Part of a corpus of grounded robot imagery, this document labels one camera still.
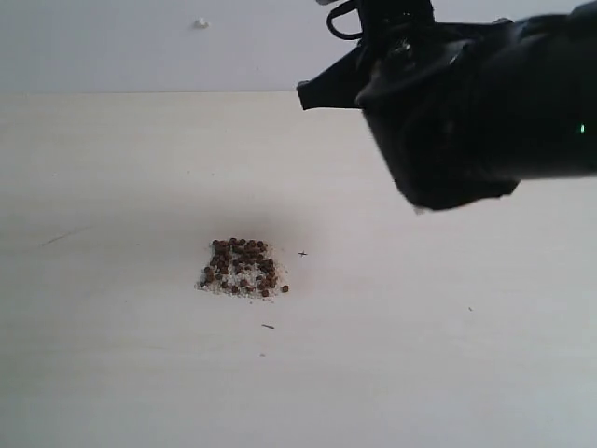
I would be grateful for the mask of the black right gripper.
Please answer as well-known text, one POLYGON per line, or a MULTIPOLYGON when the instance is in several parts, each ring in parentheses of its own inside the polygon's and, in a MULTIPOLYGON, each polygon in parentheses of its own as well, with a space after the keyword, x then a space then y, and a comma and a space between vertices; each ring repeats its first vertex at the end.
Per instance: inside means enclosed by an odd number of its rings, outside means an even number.
POLYGON ((360 106, 417 208, 498 199, 523 180, 593 177, 596 5, 518 21, 406 21, 368 48, 358 42, 297 94, 303 110, 360 106))

